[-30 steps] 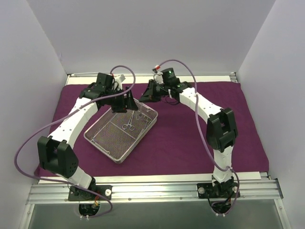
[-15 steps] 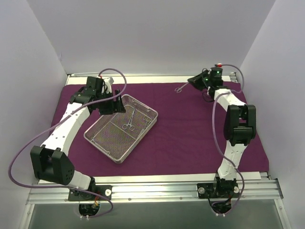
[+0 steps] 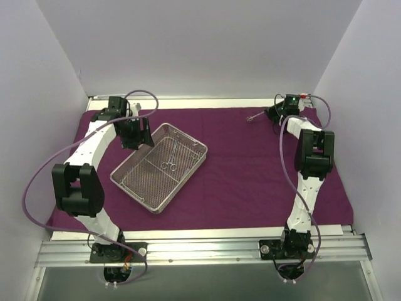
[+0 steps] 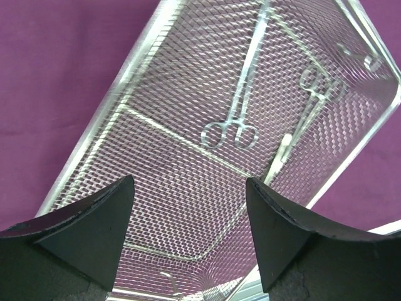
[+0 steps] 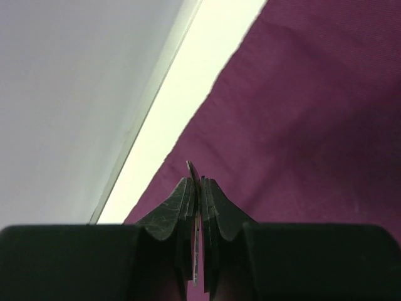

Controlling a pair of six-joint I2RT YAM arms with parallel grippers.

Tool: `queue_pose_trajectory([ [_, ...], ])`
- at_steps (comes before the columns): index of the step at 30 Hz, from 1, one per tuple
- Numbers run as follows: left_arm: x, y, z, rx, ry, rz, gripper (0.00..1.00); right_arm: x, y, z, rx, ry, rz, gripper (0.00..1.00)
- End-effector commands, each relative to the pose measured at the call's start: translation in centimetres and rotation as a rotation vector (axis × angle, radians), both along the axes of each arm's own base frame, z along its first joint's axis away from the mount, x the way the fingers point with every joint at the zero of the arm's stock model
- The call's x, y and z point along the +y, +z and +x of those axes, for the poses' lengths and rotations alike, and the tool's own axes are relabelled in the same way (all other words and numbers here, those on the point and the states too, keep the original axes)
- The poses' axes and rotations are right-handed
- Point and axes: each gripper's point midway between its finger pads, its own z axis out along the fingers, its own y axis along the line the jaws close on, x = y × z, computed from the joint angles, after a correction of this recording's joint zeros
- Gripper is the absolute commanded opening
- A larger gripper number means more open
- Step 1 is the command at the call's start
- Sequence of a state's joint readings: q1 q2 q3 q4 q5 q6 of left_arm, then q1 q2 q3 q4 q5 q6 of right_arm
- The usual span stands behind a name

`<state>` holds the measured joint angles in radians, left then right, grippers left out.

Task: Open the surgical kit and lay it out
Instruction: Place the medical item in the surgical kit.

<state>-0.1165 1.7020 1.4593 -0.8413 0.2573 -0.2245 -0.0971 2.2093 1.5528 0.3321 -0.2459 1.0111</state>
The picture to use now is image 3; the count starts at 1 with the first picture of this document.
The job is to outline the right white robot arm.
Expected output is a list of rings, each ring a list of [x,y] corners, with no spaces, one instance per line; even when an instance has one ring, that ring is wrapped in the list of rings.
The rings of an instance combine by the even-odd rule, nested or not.
[[[280,126],[279,151],[284,176],[294,189],[295,198],[291,213],[284,227],[278,251],[287,259],[294,258],[301,248],[311,245],[313,212],[320,188],[334,167],[335,134],[316,126],[306,117],[279,114],[272,118]],[[297,138],[294,169],[298,183],[289,178],[284,162],[283,135]]]

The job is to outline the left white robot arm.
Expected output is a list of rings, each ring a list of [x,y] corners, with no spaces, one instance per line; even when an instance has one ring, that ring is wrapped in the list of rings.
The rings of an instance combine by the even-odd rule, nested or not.
[[[154,146],[148,118],[128,118],[125,113],[125,109],[105,109],[93,115],[85,140],[51,171],[56,207],[79,221],[95,237],[95,243],[106,245],[103,254],[112,263],[121,262],[127,248],[122,230],[104,208],[105,192],[98,166],[116,137],[124,149],[137,150],[142,144]]]

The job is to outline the metal mesh tray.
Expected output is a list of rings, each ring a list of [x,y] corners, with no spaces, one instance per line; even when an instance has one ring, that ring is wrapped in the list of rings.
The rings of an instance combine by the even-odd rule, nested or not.
[[[111,172],[110,180],[145,209],[159,214],[205,161],[208,148],[169,123],[161,124],[152,138],[155,146],[141,145]],[[160,165],[169,159],[175,140],[177,170],[163,170]]]

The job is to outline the purple cloth wrap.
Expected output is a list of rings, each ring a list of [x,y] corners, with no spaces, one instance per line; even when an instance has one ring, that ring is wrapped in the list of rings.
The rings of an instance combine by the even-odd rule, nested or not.
[[[294,203],[284,176],[278,128],[265,116],[247,122],[259,108],[195,108],[158,110],[149,118],[155,130],[170,123],[207,148],[204,163],[160,214],[152,214],[110,180],[111,172],[129,155],[114,140],[98,168],[105,209],[125,231],[202,230],[283,226]],[[289,178],[296,184],[297,140],[283,136]]]

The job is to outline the steel surgical scissors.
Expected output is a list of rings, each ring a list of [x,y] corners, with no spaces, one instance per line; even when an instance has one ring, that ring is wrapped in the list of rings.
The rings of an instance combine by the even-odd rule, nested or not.
[[[254,119],[258,118],[259,116],[266,115],[266,112],[263,110],[262,112],[257,113],[256,115],[248,116],[246,118],[247,122],[252,122]]]

